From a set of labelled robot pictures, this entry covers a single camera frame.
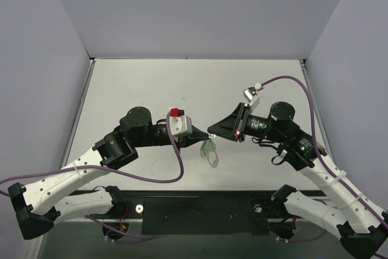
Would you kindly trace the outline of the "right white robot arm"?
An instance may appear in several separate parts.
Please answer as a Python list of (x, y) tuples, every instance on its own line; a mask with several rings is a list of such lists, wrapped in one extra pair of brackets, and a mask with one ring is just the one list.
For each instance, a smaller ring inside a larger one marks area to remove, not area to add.
[(251, 114), (241, 103), (226, 118), (211, 125), (209, 133), (231, 141), (246, 136), (258, 142), (278, 144), (277, 156), (304, 175), (332, 202), (332, 206), (283, 185), (272, 195), (271, 209), (278, 216), (287, 213), (309, 220), (337, 237), (354, 258), (371, 258), (387, 240), (387, 211), (369, 200), (339, 170), (325, 148), (293, 122), (295, 109), (286, 102), (274, 103), (267, 118)]

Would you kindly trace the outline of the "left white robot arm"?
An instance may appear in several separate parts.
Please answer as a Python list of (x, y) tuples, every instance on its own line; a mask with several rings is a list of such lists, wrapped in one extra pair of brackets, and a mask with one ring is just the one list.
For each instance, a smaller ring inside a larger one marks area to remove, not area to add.
[(166, 118), (156, 124), (152, 123), (149, 109), (130, 109), (112, 132), (72, 163), (40, 175), (37, 182), (8, 187), (23, 239), (38, 238), (58, 223), (73, 218), (126, 217), (130, 206), (118, 187), (105, 186), (82, 195), (74, 195), (74, 191), (108, 173), (122, 174), (120, 169), (139, 157), (139, 147), (172, 146), (176, 156), (180, 156), (182, 148), (209, 138), (208, 133), (193, 126), (183, 109), (170, 109)]

